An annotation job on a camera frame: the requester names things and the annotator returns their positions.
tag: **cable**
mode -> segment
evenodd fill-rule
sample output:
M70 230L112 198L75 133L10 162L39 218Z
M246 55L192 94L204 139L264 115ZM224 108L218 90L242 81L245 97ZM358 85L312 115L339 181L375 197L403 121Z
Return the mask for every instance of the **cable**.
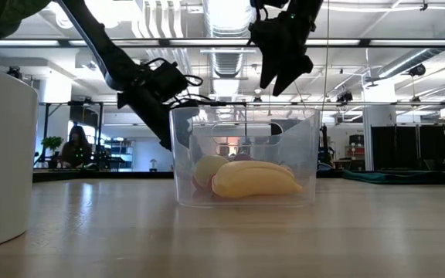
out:
M325 49L325 77L324 77L324 99L322 100L322 109L321 109L321 124L322 124L322 115L324 114L324 107L325 107L325 98L328 95L328 63L329 63L329 32L331 27L330 16L331 16L331 1L328 1L328 34L327 34L327 44Z
M155 58L155 59L153 59L153 60L151 60L151 61L149 61L149 62L146 62L145 65L148 66L148 65L150 65L150 64L152 64L152 63L155 63L155 62L157 62L157 61L168 62L168 61L166 61L166 59L161 58L161 57L158 57L158 58Z
M187 78L186 82L192 86L201 86L204 83L204 80L198 76L194 76L191 74L185 74L184 77ZM188 80L188 78L193 78L194 80L200 81L199 83L193 83L192 81Z
M301 96L300 89L298 89L297 82L293 81L293 83L294 83L294 86L297 88L298 96L300 96L300 100L301 100L302 104L305 106L305 108L307 108L307 106L305 105L305 102L303 101L303 97Z
M269 18L269 12L267 11L266 8L263 8L263 12L266 13L266 18L264 20L267 20Z
M200 97L200 98L202 98L202 99L204 99L204 100L212 101L212 99L211 99L210 97L206 97L206 96L203 96L203 95L197 95L197 94L193 94L193 93L187 93L187 96L190 96L190 97Z
M255 0L256 20L260 21L260 0Z

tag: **white container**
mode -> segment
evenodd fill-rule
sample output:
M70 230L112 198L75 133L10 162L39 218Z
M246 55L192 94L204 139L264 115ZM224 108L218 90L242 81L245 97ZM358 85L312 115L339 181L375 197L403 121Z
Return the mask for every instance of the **white container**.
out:
M314 201L320 111L304 107L189 107L172 110L170 117L176 191L180 204L304 205ZM302 188L301 192L243 198L222 198L212 192L215 182L211 178L200 178L196 170L201 167L202 161L198 162L206 156L223 156L232 161L236 154L242 152L255 161L286 166L293 173L296 184ZM203 182L197 182L197 179L208 183L200 185Z

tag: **white cylinder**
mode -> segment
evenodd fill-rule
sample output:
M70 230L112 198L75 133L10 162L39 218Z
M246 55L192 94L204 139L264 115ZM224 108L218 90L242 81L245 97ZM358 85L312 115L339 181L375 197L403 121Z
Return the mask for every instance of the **white cylinder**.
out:
M37 105L34 89L0 72L0 243L27 228Z

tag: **desk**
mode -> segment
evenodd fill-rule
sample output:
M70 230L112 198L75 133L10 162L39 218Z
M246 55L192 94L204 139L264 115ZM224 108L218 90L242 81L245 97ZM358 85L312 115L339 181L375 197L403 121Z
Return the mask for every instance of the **desk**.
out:
M445 187L319 179L314 206L185 208L172 180L35 184L0 277L445 277Z

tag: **yellow banana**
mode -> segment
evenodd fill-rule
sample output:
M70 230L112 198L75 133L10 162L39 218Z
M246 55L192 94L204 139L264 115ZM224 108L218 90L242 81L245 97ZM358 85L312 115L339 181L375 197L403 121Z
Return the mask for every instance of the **yellow banana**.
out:
M212 190L223 198L251 195L289 195L303 188L284 167L262 161L234 161L223 165L212 180Z

